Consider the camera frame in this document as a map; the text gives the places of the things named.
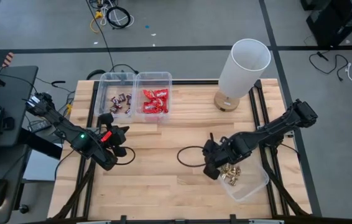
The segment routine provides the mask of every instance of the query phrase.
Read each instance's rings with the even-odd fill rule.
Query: round wooden base
[[[229,98],[222,92],[218,91],[214,98],[215,106],[224,112],[230,112],[235,110],[239,105],[239,98]]]

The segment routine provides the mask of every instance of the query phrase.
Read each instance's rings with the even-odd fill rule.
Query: black desk
[[[4,68],[1,74],[23,78],[34,84],[37,71],[38,68],[36,66],[8,67]],[[32,87],[28,83],[15,78],[0,76],[0,79],[6,82],[5,87],[0,87],[0,106],[5,110],[4,118],[13,117],[15,120],[15,128],[12,131],[0,130],[0,179],[2,179],[15,161],[29,150],[30,147],[38,149],[38,145],[42,144],[44,146],[43,151],[39,149],[38,151],[57,158],[60,158],[61,148],[34,134],[30,136],[30,132],[21,128],[22,120],[25,115],[25,101],[22,101],[21,98],[28,99]],[[18,142],[25,142],[26,139],[28,139],[27,143],[30,147],[25,144],[18,144]],[[9,221],[13,208],[19,203],[22,193],[19,189],[22,189],[22,187],[20,188],[21,179],[28,155],[27,153],[6,176],[8,187],[5,202],[2,207],[0,207],[0,223]]]

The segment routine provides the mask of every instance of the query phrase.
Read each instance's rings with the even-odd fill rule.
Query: yellow cable
[[[99,18],[102,18],[102,17],[103,17],[103,13],[101,13],[100,11],[97,11],[97,12],[96,12],[96,15],[95,15],[95,18],[92,19],[91,22],[90,22],[90,29],[91,29],[95,34],[98,34],[99,32],[94,30],[94,28],[93,28],[93,22],[95,21],[95,19],[99,19]]]
[[[91,22],[90,22],[90,29],[95,33],[95,34],[98,34],[99,32],[98,31],[95,31],[92,27],[93,25],[93,22],[95,21],[95,19],[92,19]]]

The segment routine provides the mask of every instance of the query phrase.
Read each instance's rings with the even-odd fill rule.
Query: white cable
[[[110,5],[111,5],[111,7],[114,7],[114,5],[113,5],[113,3],[111,2],[111,1],[109,1],[109,3],[110,3]],[[107,8],[107,6],[108,5],[105,5],[105,6],[103,6],[100,10],[101,10],[101,13],[103,13],[103,18],[101,19],[101,21],[100,21],[100,24],[102,25],[102,26],[105,26],[106,24],[107,24],[107,20],[106,20],[106,15],[107,15],[107,11],[108,11],[108,8]],[[114,21],[114,22],[117,22],[118,23],[118,25],[121,25],[121,21],[123,21],[124,19],[127,19],[127,16],[125,16],[124,18],[122,18],[122,19],[118,19],[118,17],[116,16],[116,12],[115,12],[115,10],[113,10],[112,11],[113,13],[114,13],[114,16],[115,16],[115,20],[112,20],[111,19],[111,12],[109,13],[109,19],[111,20],[111,21]],[[131,15],[131,23],[129,24],[129,25],[127,25],[126,27],[130,27],[131,25],[133,25],[133,23],[134,23],[134,17]]]
[[[351,66],[351,63],[348,63],[348,67],[345,68],[345,72],[347,72],[348,78],[352,81],[352,78],[350,77],[350,66]]]

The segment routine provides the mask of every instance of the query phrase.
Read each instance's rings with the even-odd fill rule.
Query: black computer tower
[[[352,0],[328,0],[306,21],[319,46],[337,46],[352,32]]]
[[[300,0],[302,3],[303,9],[306,11],[313,10],[317,6],[318,3],[320,3],[323,0]]]

